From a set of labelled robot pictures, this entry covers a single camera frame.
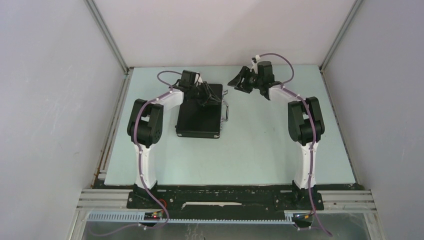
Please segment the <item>white wall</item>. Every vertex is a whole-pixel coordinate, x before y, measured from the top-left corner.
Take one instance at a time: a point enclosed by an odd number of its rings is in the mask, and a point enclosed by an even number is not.
[[[390,240],[423,239],[424,1],[368,0],[326,70],[353,163]]]
[[[322,63],[355,0],[96,0],[131,67]],[[273,63],[283,61],[273,59]]]
[[[82,0],[0,3],[0,239],[65,239],[123,72]]]

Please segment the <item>wall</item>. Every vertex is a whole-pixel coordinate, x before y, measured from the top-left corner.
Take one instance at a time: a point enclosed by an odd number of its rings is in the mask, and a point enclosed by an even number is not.
[[[424,228],[424,1],[368,0],[326,69],[359,179],[390,240]]]
[[[82,0],[0,3],[0,239],[65,239],[123,72]]]
[[[246,65],[267,52],[319,65],[355,0],[95,2],[129,66],[170,67]]]

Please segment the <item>black case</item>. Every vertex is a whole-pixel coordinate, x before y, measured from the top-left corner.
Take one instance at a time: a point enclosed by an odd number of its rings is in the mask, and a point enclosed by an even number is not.
[[[222,100],[223,85],[209,84],[212,91]],[[195,99],[185,99],[179,106],[175,131],[186,138],[217,139],[221,133],[222,104],[200,106]]]

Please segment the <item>white table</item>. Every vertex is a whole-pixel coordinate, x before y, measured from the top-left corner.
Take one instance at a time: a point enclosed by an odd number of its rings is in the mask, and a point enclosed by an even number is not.
[[[156,146],[156,175],[160,185],[270,185],[291,184],[297,161],[296,144],[290,139],[287,103],[271,102],[257,89],[247,94],[227,86],[241,66],[139,67],[132,74],[120,116],[106,185],[132,185],[137,175],[134,145],[127,125],[136,99],[150,100],[167,90],[156,75],[163,70],[200,72],[208,83],[223,84],[228,94],[229,121],[219,139],[178,137],[175,125],[179,108],[166,112],[163,133]],[[318,184],[348,184],[355,178],[334,117],[327,92],[316,65],[295,65],[294,80],[287,87],[303,97],[318,98],[325,133],[316,153]],[[291,75],[287,65],[273,66],[276,81]],[[162,79],[174,83],[178,75]]]

